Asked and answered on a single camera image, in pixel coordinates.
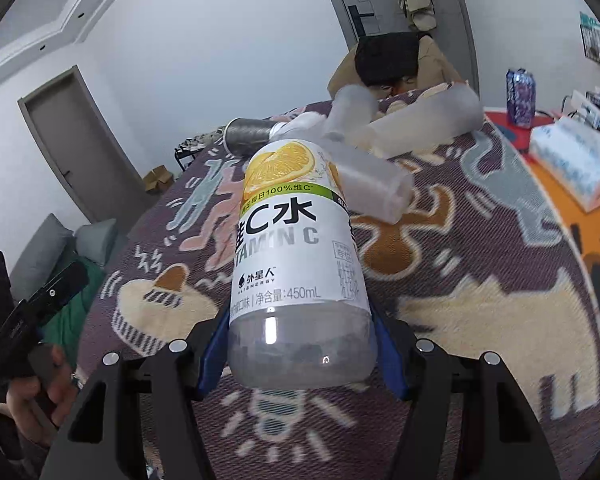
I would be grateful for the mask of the person's left hand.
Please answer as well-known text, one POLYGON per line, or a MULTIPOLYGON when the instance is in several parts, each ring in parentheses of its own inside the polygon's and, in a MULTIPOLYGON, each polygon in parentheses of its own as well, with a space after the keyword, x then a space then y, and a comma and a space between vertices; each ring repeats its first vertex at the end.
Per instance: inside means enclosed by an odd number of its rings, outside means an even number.
POLYGON ((57 429, 70 414, 79 392, 64 350, 57 344, 48 348, 54 374, 46 387, 46 396, 55 405, 53 413, 46 415, 38 405, 36 398, 40 395, 42 385, 36 376, 14 378, 9 383, 6 396, 8 409, 20 434, 44 448, 52 445, 57 429))

